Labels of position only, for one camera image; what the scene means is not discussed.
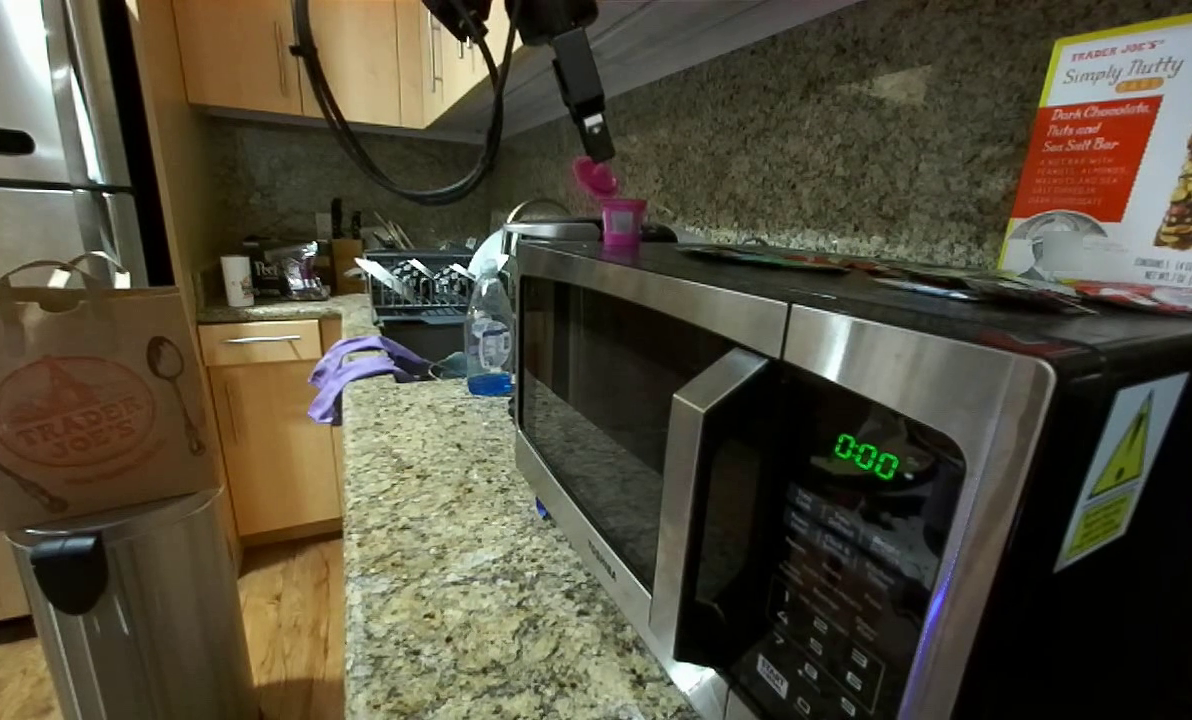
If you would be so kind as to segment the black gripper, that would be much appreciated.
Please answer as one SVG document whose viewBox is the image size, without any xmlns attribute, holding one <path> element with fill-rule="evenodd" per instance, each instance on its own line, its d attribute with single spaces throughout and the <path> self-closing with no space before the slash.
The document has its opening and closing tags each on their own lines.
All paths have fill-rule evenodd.
<svg viewBox="0 0 1192 720">
<path fill-rule="evenodd" d="M 492 0 L 423 0 L 423 10 L 455 40 L 484 35 L 492 15 Z M 552 40 L 552 74 L 581 146 L 592 162 L 610 162 L 614 146 L 602 116 L 602 83 L 583 33 L 599 15 L 595 0 L 505 0 L 505 11 L 526 43 Z"/>
</svg>

